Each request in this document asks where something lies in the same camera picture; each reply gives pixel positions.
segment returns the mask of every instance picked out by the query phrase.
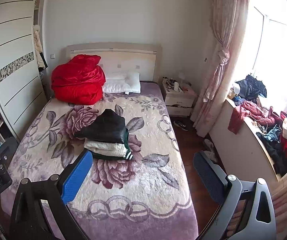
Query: curtain tieback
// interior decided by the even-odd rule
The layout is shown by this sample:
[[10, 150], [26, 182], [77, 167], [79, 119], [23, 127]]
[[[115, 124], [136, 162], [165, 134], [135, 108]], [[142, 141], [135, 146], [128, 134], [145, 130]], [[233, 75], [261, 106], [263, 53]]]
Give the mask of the curtain tieback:
[[227, 48], [222, 48], [219, 52], [218, 52], [218, 56], [220, 57], [220, 65], [221, 66], [225, 66], [228, 63], [229, 57], [230, 57], [230, 53], [229, 50]]
[[215, 93], [223, 78], [224, 67], [228, 63], [230, 57], [229, 50], [227, 48], [222, 47], [222, 49], [218, 51], [218, 56], [220, 58], [219, 64], [217, 65], [212, 80], [207, 87], [206, 93], [203, 98], [204, 103], [207, 102], [208, 100], [212, 100], [215, 96]]

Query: sneaker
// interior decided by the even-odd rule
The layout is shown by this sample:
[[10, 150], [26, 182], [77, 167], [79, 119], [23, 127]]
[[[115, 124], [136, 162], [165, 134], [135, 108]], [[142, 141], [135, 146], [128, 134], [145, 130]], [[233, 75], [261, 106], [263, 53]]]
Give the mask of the sneaker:
[[208, 151], [215, 152], [214, 144], [210, 140], [204, 139], [203, 144], [207, 148]]
[[209, 159], [211, 159], [214, 163], [217, 163], [217, 159], [215, 157], [215, 153], [214, 152], [210, 152], [210, 151], [204, 151], [204, 153], [207, 155], [207, 157]]
[[180, 127], [184, 131], [188, 131], [186, 125], [179, 120], [174, 121], [174, 125]]

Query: red comforter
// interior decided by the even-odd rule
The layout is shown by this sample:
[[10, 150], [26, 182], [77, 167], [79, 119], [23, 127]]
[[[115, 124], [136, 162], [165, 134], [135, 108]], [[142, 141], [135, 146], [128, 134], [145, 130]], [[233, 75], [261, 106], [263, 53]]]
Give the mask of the red comforter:
[[105, 75], [98, 63], [101, 57], [77, 55], [57, 66], [51, 74], [51, 88], [57, 99], [78, 105], [93, 105], [102, 98]]

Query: white wall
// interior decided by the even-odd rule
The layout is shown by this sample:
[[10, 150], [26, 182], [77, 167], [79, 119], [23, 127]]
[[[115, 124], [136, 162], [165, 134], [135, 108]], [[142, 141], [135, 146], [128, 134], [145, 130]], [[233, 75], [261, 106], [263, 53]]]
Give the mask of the white wall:
[[89, 42], [161, 44], [161, 74], [188, 70], [199, 88], [205, 57], [212, 55], [210, 0], [48, 0], [47, 62], [65, 63], [65, 47]]

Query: sliding wardrobe door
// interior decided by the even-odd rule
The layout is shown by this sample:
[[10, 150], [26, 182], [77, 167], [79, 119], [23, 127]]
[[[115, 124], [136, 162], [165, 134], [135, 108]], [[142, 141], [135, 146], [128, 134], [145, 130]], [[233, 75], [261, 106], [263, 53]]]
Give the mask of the sliding wardrobe door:
[[35, 0], [0, 0], [0, 112], [17, 140], [46, 104], [33, 43]]

